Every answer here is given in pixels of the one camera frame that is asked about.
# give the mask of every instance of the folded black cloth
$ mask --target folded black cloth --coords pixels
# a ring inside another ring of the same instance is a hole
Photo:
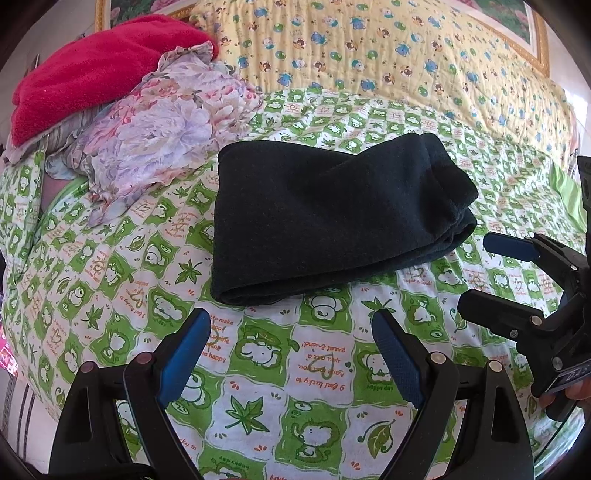
[[[358,155],[245,141],[218,160],[211,294],[221,303],[272,303],[435,260],[476,226],[476,187],[432,134]]]

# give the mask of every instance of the yellow patterned quilt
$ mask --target yellow patterned quilt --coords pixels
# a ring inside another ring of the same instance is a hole
[[[408,99],[566,169],[564,90],[439,0],[202,0],[191,21],[265,93],[312,86]]]

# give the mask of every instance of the red fleece blanket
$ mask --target red fleece blanket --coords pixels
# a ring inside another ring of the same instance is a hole
[[[127,95],[177,46],[215,41],[164,15],[134,18],[68,43],[18,84],[12,96],[12,144],[19,146],[69,115]]]

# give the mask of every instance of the black clamp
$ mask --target black clamp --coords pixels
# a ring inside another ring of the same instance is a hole
[[[153,353],[139,353],[119,367],[82,364],[57,426],[50,478],[203,480],[165,409],[181,396],[210,328],[208,313],[194,309],[178,332],[167,335]],[[129,402],[150,465],[133,463],[116,400]]]
[[[580,156],[577,162],[589,225],[591,158]],[[556,393],[546,415],[565,421],[576,401],[567,398],[564,389],[591,375],[589,231],[586,256],[539,234],[520,239],[491,232],[484,236],[483,246],[488,252],[535,263],[564,290],[558,310],[548,318],[541,310],[477,290],[461,295],[457,311],[468,322],[516,341],[517,351],[527,358],[534,377],[531,394]]]
[[[525,420],[500,362],[456,365],[441,352],[427,351],[385,309],[374,314],[372,333],[402,397],[418,409],[380,480],[424,480],[456,400],[467,400],[466,412],[442,478],[534,479]]]

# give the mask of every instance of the white wall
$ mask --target white wall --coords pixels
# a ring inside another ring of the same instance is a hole
[[[546,24],[548,31],[548,54],[550,56],[550,79],[566,92],[577,115],[577,127],[581,135],[581,153],[591,155],[591,88],[583,74],[566,50],[554,30]]]
[[[27,66],[40,54],[40,62],[95,29],[95,0],[59,0],[22,38],[0,72],[0,142],[6,145],[13,110],[12,93]]]

